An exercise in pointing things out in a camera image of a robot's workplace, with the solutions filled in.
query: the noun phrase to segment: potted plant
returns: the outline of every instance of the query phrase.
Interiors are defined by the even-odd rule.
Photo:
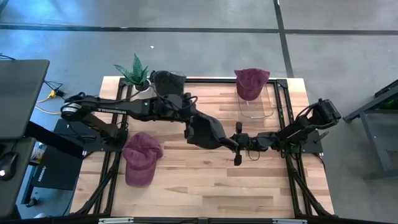
[[[142,64],[136,54],[134,54],[132,72],[120,65],[114,65],[114,67],[126,77],[124,84],[134,85],[134,88],[141,93],[148,91],[150,87],[150,81],[147,78],[148,66],[142,69]]]

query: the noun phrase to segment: gray floor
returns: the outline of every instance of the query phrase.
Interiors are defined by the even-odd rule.
[[[393,0],[281,0],[280,5],[286,29],[398,29],[398,2]],[[0,22],[277,28],[271,0],[9,0]],[[396,35],[288,35],[287,43],[294,75],[304,78],[310,101],[329,98],[342,115],[398,77]],[[234,75],[234,69],[257,67],[270,71],[272,77],[286,77],[278,34],[0,30],[0,46],[0,52],[15,58],[49,59],[47,79],[64,83],[68,94],[97,94],[103,76],[119,75],[113,64],[129,66],[134,53],[151,69],[178,70],[188,76],[227,77]],[[40,99],[48,92],[44,86]],[[52,100],[43,107],[57,111],[62,103]],[[39,111],[32,115],[33,121],[49,129],[57,119]],[[363,175],[379,170],[362,124],[340,122],[329,131],[323,147],[335,213],[397,222],[398,179],[362,180]],[[24,217],[39,211],[63,213],[70,192],[35,191],[43,204],[23,208]]]

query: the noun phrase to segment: maroon baseball cap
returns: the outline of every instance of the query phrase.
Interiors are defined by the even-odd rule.
[[[126,183],[129,186],[148,186],[155,175],[156,162],[163,156],[160,144],[147,133],[137,133],[123,147],[126,159]]]
[[[255,100],[261,93],[262,87],[268,82],[270,72],[249,68],[235,70],[236,91],[240,98],[246,101]]]

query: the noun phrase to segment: computer mouse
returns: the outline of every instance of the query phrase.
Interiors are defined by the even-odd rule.
[[[0,157],[0,180],[11,180],[16,172],[18,153],[6,152]]]

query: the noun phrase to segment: butcher block tabletop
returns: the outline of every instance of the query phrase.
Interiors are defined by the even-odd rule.
[[[119,79],[120,77],[104,77],[99,96],[115,99]],[[296,116],[308,106],[304,80],[288,78],[287,83]],[[198,110],[221,121],[227,136],[234,134],[237,121],[242,121],[243,132],[251,136],[258,132],[280,129],[272,85],[264,86],[261,98],[250,102],[251,105],[242,105],[238,100],[234,83],[186,83],[185,92],[198,97]],[[282,89],[280,95],[285,123],[288,124]],[[248,118],[259,114],[266,117]],[[111,114],[96,115],[107,123],[111,122]],[[270,149],[259,155],[252,151],[251,158],[246,152],[242,152],[242,164],[234,166],[234,154],[225,147],[206,150],[187,144],[183,136],[184,124],[141,122],[132,118],[127,121],[129,136],[140,131],[147,132],[160,142],[164,155],[157,162],[152,183],[144,188],[130,187],[125,183],[126,161],[121,158],[112,216],[294,217],[286,162],[279,152]],[[98,186],[103,157],[103,152],[95,152],[83,161],[71,212],[81,208]],[[302,160],[309,189],[324,208],[333,213],[321,161],[312,154],[303,154]],[[108,187],[109,184],[104,191],[101,210],[108,198]],[[302,192],[297,192],[300,208],[304,212]]]

